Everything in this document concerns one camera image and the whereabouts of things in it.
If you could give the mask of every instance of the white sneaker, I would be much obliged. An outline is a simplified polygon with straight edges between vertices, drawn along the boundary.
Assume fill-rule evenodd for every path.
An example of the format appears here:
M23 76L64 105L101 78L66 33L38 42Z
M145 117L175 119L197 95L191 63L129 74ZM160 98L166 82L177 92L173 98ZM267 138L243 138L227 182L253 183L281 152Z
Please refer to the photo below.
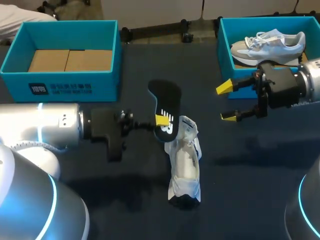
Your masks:
M263 61L297 66L299 57L306 46L306 36L301 31L297 35L286 35L277 29L258 32L256 37L245 37L231 46L231 54L237 61L256 66Z
M164 144L171 162L168 200L182 209L197 207L201 201L199 159L202 152L197 134L196 123L180 116L176 139Z

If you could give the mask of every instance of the shoe sole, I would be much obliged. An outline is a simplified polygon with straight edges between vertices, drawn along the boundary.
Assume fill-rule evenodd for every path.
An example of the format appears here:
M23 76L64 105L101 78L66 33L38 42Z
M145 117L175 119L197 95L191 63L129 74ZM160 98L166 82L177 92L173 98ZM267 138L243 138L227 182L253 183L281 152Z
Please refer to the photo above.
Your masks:
M275 58L264 58L259 60L250 60L250 59L243 59L237 56L232 55L232 57L239 61L242 64L245 64L250 67L256 67L258 64L262 62L274 62L279 65L285 65L285 66L292 66L296 67L299 65L299 58L281 58L281 57L275 57Z
M200 202L196 198L184 194L182 196L173 196L169 200L169 204L181 210L191 210L197 208L200 205Z

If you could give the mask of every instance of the blue box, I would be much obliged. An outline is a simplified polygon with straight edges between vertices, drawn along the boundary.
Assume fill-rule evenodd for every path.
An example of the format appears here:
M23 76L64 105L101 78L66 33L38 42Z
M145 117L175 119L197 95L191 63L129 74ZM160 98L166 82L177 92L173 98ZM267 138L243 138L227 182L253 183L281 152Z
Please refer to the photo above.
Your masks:
M112 50L111 66L109 71L28 72L36 50ZM114 102L121 61L116 20L24 22L0 74L15 102Z
M278 29L283 34L305 34L305 55L308 60L320 58L320 25L313 16L282 17L239 17L222 18L218 32L217 56L223 81L229 78L251 76L256 68L235 68L230 45L242 41L245 37L255 37L258 32L269 32ZM257 98L251 87L231 92L229 99Z

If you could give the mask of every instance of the insole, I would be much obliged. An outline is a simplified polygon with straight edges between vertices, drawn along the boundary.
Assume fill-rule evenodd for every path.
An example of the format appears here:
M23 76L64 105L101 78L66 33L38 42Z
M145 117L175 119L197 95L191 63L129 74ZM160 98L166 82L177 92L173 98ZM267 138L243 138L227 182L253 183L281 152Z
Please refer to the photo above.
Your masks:
M181 89L175 83L161 79L151 80L148 89L156 99L155 114L167 116L170 121L169 126L155 127L154 134L161 142L172 142L179 129Z
M178 178L196 179L197 168L193 159L194 152L191 147L185 145L176 153L175 174Z

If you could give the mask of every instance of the brown cardboard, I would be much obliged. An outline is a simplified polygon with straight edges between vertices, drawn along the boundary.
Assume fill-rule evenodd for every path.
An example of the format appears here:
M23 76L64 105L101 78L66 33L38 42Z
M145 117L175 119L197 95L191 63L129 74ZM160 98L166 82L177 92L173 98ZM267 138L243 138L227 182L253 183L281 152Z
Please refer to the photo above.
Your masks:
M85 51L71 50L65 66L65 72L84 71Z
M112 50L85 50L84 56L86 71L110 71Z
M28 72L64 72L69 50L36 50Z
M111 62L111 50L71 50L65 71L109 71Z
M306 54L303 52L302 53L302 61L301 63L305 63L308 61L308 58L306 56ZM241 65L237 65L237 64L234 64L235 68L236 69L256 69L256 67L249 67L249 66L241 66ZM283 68L285 67L284 65L274 65L275 68Z

